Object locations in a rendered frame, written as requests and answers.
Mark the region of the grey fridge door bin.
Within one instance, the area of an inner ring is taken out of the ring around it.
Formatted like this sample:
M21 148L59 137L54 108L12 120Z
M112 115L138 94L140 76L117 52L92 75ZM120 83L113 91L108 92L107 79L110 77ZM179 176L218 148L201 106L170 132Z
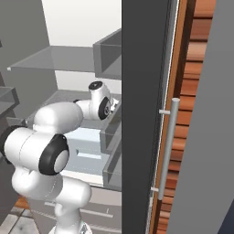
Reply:
M111 115L104 121L104 125L100 131L100 140L101 140L101 152L107 154L110 152L108 149L113 136L118 132L119 126L122 121L122 102L116 105L115 110Z
M122 191L122 143L115 145L103 168L102 175L105 188Z
M119 28L93 44L94 71L97 78L122 78L122 30Z

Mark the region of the dark grey fridge door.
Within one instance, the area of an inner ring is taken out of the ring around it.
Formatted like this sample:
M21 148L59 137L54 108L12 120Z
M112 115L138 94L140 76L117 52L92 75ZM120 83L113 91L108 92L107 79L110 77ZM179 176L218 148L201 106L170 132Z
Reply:
M122 0L122 234L145 234L178 0Z

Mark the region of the glass fridge shelf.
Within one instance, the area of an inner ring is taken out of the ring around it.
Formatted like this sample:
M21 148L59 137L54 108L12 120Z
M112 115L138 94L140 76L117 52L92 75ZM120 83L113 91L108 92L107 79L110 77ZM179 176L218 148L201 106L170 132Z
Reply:
M10 65L7 69L14 68L93 72L93 48L49 46Z

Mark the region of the grey left fridge door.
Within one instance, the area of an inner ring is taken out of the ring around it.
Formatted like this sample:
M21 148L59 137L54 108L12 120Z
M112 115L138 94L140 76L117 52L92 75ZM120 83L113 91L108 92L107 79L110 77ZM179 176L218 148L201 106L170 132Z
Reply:
M0 39L0 135L8 127L8 117L14 117L16 100L13 88L6 87L3 76L3 42ZM7 163L0 153L0 219L7 216L11 208L17 201L17 194L13 192L10 185L10 177L13 173L13 166Z

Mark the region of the grey fridge body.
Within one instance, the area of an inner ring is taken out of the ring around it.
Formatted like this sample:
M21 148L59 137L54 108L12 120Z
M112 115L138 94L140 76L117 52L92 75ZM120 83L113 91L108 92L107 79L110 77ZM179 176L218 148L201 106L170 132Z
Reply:
M0 0L2 76L16 88L16 116L32 115L57 90L87 91L94 72L7 68L49 46L89 47L121 27L121 0Z

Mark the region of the brown wooden cabinet panel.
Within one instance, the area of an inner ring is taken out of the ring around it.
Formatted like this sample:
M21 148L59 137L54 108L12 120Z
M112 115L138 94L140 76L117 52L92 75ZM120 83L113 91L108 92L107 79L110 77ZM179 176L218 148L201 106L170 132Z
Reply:
M147 234L166 234L216 0L179 0L165 107L180 100L164 198L153 197Z

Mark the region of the grey tall panel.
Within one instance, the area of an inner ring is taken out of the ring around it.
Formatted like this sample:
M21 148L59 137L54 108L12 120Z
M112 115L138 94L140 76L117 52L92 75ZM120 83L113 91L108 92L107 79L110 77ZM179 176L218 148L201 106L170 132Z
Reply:
M166 234L234 234L234 0L217 0Z

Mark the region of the grey freezer drawer front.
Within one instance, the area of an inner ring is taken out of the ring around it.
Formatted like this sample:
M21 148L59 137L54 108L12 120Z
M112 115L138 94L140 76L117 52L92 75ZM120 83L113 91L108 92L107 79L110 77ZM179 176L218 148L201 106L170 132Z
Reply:
M90 202L80 209L82 219L93 234L122 234L122 193L101 187L91 188ZM56 225L53 202L28 199L27 203L40 234Z

